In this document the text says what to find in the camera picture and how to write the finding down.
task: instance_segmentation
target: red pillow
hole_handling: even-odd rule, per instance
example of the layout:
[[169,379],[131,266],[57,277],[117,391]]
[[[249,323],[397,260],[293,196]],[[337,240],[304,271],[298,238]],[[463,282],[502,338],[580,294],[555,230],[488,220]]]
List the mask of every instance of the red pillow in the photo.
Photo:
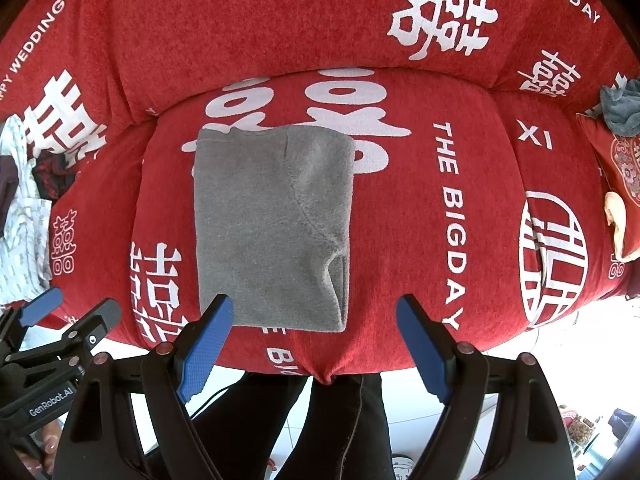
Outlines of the red pillow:
[[141,345],[130,310],[129,248],[142,156],[156,127],[128,128],[100,150],[53,206],[49,227],[51,284],[64,295],[58,317],[73,322],[104,298],[123,308],[110,338]]
[[[525,271],[542,270],[537,276],[528,274],[522,283],[529,289],[534,327],[621,286],[624,290],[628,270],[612,261],[603,179],[574,115],[544,96],[495,92],[494,99],[527,192],[527,223],[535,234],[534,246],[544,248],[534,260],[521,262],[523,276]],[[526,258],[537,251],[523,252]]]
[[603,117],[594,119],[580,114],[576,117],[598,154],[611,190],[618,193],[625,203],[622,257],[626,258],[640,249],[640,139],[614,135]]
[[30,0],[0,44],[0,120],[29,116],[33,140],[73,150],[244,78],[353,65],[544,92],[574,112],[638,74],[599,0]]
[[200,316],[191,175],[198,131],[293,123],[356,141],[347,329],[234,328],[219,364],[323,381],[411,367],[395,322],[407,292],[479,348],[527,327],[518,270],[524,190],[490,95],[422,71],[322,70],[208,92],[159,118],[133,231],[131,283],[147,345]]

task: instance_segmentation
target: gray towel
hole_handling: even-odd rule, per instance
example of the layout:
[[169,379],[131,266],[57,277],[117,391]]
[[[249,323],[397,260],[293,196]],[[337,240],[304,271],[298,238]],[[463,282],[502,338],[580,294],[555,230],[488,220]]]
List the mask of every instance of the gray towel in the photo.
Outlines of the gray towel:
[[342,332],[354,142],[317,126],[201,130],[194,168],[200,309],[235,325]]
[[621,137],[640,134],[640,80],[632,79],[621,89],[603,86],[600,102],[609,130]]

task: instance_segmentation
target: person's leg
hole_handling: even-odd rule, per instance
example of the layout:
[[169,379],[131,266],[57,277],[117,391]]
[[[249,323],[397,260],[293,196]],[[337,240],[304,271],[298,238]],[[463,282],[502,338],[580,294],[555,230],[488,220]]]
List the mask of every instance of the person's leg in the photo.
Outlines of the person's leg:
[[[193,421],[225,480],[263,480],[267,461],[307,377],[246,373]],[[154,477],[167,478],[159,450],[148,456]]]
[[300,439],[278,480],[394,480],[380,374],[314,382]]

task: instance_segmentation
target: folded clothing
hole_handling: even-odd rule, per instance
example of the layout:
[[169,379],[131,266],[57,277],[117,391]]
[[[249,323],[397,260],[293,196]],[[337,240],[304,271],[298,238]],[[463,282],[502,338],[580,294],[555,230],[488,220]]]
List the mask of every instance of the folded clothing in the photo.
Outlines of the folded clothing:
[[4,236],[4,224],[9,206],[18,189],[18,168],[11,155],[0,155],[0,238]]
[[200,307],[235,324],[342,332],[354,141],[318,126],[203,129],[194,168]]
[[66,166],[64,153],[41,152],[33,168],[33,177],[41,198],[56,203],[76,179],[76,174]]
[[602,113],[609,129],[621,137],[640,134],[640,79],[629,81],[624,88],[600,89]]
[[49,288],[49,217],[51,202],[43,200],[28,160],[24,126],[14,115],[0,134],[0,155],[10,155],[18,170],[18,186],[0,239],[0,304],[33,300]]

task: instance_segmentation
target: cable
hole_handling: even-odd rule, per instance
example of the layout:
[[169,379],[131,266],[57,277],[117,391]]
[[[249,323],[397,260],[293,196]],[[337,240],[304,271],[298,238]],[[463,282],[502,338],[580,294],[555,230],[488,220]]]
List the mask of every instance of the cable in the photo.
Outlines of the cable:
[[218,396],[219,394],[221,394],[222,392],[226,392],[229,388],[231,388],[232,386],[235,386],[236,384],[238,384],[239,381],[236,381],[233,384],[230,384],[229,386],[225,386],[224,388],[222,388],[221,390],[216,391],[212,396],[209,397],[209,400],[207,400],[207,402],[205,402],[202,406],[200,406],[195,413],[193,413],[193,415],[191,415],[191,420],[193,420],[194,418],[196,418],[198,415],[200,415],[201,412],[203,412],[203,410],[205,408],[209,407],[209,403],[215,399],[216,396]]
[[155,478],[149,476],[148,474],[146,474],[144,471],[140,471],[140,469],[138,469],[136,466],[134,466],[129,460],[127,460],[126,458],[124,459],[124,463],[131,469],[133,469],[133,471],[135,471],[136,473],[138,473],[139,475],[142,475],[144,478],[146,478],[146,480],[156,480]]
[[536,349],[536,346],[538,344],[538,340],[540,339],[540,329],[538,329],[538,333],[536,334],[536,342],[533,343],[533,348],[531,349],[531,352],[533,353],[533,351]]

